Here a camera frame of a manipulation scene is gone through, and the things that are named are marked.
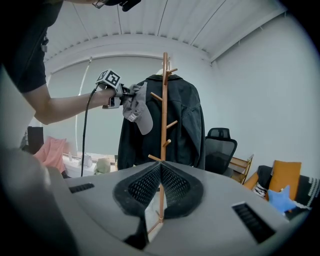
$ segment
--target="beige stuffed toy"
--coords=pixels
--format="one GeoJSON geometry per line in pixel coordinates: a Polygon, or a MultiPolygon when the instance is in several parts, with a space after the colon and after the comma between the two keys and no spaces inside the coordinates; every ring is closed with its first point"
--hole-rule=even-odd
{"type": "Polygon", "coordinates": [[[99,158],[94,167],[94,174],[106,174],[110,173],[110,160],[109,158],[99,158]]]}

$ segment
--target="baseball cap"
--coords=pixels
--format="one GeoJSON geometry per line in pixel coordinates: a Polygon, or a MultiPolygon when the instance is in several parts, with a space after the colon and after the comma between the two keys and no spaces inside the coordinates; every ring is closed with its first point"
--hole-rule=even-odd
{"type": "Polygon", "coordinates": [[[122,114],[125,119],[137,124],[142,135],[146,135],[154,126],[151,114],[146,105],[147,82],[144,82],[142,86],[133,84],[130,90],[133,90],[135,94],[133,96],[125,95],[123,97],[122,114]]]}

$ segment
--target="fabric item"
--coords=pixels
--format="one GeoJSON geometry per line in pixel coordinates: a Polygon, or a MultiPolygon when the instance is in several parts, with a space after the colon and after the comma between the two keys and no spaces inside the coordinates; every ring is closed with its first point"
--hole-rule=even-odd
{"type": "Polygon", "coordinates": [[[142,86],[133,84],[130,90],[134,91],[134,95],[124,95],[122,99],[123,117],[130,122],[135,122],[141,134],[146,135],[154,125],[146,105],[147,82],[142,86]]]}
{"type": "Polygon", "coordinates": [[[268,190],[269,185],[270,185],[270,181],[272,178],[272,173],[273,173],[273,169],[269,166],[266,165],[260,165],[258,167],[258,183],[265,188],[266,190],[268,190]]]}
{"type": "Polygon", "coordinates": [[[279,192],[282,188],[290,185],[290,199],[295,200],[299,184],[300,169],[301,162],[283,162],[275,160],[269,189],[279,192]]]}
{"type": "Polygon", "coordinates": [[[99,158],[94,167],[94,174],[107,174],[110,173],[111,164],[109,158],[99,158]]]}
{"type": "MultiPolygon", "coordinates": [[[[149,109],[153,128],[142,135],[138,126],[123,120],[118,149],[118,169],[141,165],[152,161],[151,154],[161,155],[162,102],[151,96],[151,92],[161,97],[162,75],[151,75],[147,82],[146,106],[149,109]]],[[[166,160],[196,168],[205,168],[205,121],[197,89],[177,75],[168,77],[167,124],[177,120],[177,124],[167,129],[166,138],[171,143],[166,147],[166,160]]]]}
{"type": "Polygon", "coordinates": [[[255,193],[257,196],[259,196],[259,197],[261,197],[261,198],[264,198],[264,197],[266,196],[266,193],[267,193],[268,189],[265,188],[265,187],[263,187],[263,186],[261,186],[261,185],[259,184],[259,182],[257,182],[257,183],[255,184],[255,186],[253,187],[252,191],[253,191],[253,193],[255,193]]]}
{"type": "Polygon", "coordinates": [[[281,192],[268,190],[269,203],[280,213],[296,208],[295,203],[290,199],[290,185],[287,185],[281,192]]]}
{"type": "Polygon", "coordinates": [[[295,196],[296,205],[300,208],[310,209],[320,192],[320,179],[300,175],[297,193],[295,196]]]}
{"type": "Polygon", "coordinates": [[[46,167],[57,168],[60,173],[66,170],[62,154],[67,139],[56,139],[48,136],[40,150],[34,154],[46,167]]]}
{"type": "Polygon", "coordinates": [[[24,22],[20,23],[19,32],[11,29],[6,34],[10,38],[10,45],[4,46],[4,66],[21,93],[30,92],[46,83],[45,53],[41,44],[47,28],[55,23],[63,4],[63,1],[53,4],[34,2],[28,2],[28,11],[21,9],[20,4],[15,6],[17,17],[24,22]]]}

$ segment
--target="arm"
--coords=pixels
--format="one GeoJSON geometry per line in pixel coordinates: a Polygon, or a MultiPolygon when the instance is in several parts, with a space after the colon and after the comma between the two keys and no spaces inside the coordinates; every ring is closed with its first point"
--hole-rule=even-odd
{"type": "MultiPolygon", "coordinates": [[[[24,93],[24,98],[34,108],[34,117],[45,125],[71,118],[86,110],[88,94],[51,98],[46,84],[30,92],[24,93]]],[[[96,91],[91,98],[89,109],[108,105],[109,98],[113,97],[113,89],[96,91]]]]}

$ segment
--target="wooden chair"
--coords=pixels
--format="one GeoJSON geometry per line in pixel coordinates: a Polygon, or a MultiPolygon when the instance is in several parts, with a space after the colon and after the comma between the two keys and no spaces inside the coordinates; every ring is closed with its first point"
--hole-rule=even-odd
{"type": "Polygon", "coordinates": [[[254,156],[255,155],[252,154],[247,160],[242,160],[240,158],[232,157],[229,165],[229,167],[233,169],[233,175],[231,178],[239,182],[240,184],[244,184],[248,176],[254,156]],[[241,171],[235,170],[233,166],[236,166],[237,169],[242,169],[242,170],[241,171]]]}

